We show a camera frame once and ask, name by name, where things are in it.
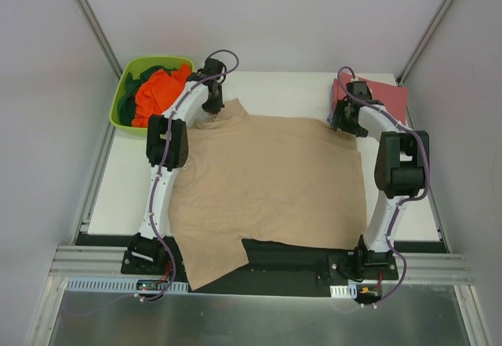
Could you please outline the beige t shirt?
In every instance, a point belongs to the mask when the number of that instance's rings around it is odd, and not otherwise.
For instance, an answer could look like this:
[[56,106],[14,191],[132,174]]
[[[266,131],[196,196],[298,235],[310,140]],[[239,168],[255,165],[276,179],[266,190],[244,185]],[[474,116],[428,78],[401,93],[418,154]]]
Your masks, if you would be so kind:
[[192,289],[246,265],[244,239],[351,249],[366,229],[352,135],[313,118],[251,115],[231,100],[187,138],[169,222]]

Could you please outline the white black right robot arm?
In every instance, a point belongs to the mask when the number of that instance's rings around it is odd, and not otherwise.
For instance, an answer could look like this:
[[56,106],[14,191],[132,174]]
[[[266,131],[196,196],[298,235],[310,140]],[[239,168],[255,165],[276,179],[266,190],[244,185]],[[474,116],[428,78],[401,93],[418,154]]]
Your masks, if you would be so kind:
[[335,131],[379,143],[374,168],[379,193],[373,215],[354,250],[336,264],[336,271],[356,282],[391,273],[398,224],[409,203],[420,201],[429,189],[429,136],[404,126],[361,80],[334,82],[329,123]]

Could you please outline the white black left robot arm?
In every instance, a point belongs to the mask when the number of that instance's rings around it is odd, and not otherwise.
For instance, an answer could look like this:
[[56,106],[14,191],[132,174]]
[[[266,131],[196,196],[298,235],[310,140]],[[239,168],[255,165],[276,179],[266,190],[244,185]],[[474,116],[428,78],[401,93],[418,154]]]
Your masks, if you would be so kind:
[[222,83],[227,68],[207,58],[203,68],[190,74],[180,96],[161,115],[152,115],[147,127],[146,156],[151,183],[144,217],[124,255],[127,268],[141,267],[159,274],[174,262],[164,240],[169,230],[168,207],[173,185],[188,153],[187,125],[199,110],[215,115],[224,107]]

